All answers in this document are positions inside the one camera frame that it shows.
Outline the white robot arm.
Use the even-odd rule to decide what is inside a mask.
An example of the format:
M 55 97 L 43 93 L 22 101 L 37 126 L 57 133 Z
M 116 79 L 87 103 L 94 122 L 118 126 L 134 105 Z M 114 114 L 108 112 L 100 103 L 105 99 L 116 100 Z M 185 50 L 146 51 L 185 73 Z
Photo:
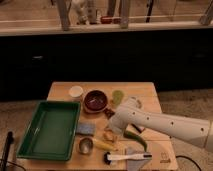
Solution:
M 139 108 L 138 99 L 130 97 L 116 108 L 109 119 L 109 127 L 122 134 L 129 124 L 152 129 L 213 153 L 212 121 L 147 112 Z

